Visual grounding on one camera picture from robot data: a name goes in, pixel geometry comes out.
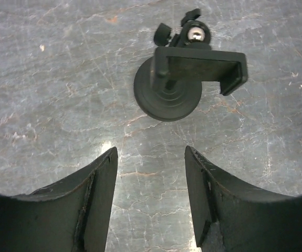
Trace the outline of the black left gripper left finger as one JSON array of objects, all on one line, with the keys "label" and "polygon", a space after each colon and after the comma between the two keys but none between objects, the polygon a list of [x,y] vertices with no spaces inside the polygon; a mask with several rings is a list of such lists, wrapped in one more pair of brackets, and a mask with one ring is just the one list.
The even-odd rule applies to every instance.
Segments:
[{"label": "black left gripper left finger", "polygon": [[118,152],[31,194],[0,194],[0,251],[104,251]]}]

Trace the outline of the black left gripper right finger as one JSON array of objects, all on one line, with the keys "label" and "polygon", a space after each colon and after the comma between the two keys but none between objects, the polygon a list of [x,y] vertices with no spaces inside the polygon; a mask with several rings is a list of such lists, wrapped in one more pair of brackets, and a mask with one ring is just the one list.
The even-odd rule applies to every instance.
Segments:
[{"label": "black left gripper right finger", "polygon": [[302,251],[302,195],[247,183],[185,148],[196,245],[203,251]]}]

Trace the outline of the black phone stand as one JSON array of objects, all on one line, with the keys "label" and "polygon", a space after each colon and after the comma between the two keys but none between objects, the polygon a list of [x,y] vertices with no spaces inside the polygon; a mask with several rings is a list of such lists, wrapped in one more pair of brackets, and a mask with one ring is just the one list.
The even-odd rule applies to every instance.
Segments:
[{"label": "black phone stand", "polygon": [[199,8],[186,12],[180,33],[174,35],[161,23],[154,33],[153,56],[135,75],[136,102],[156,120],[177,121],[191,114],[203,82],[219,82],[220,94],[228,96],[248,80],[245,54],[213,50],[211,32],[200,16]]}]

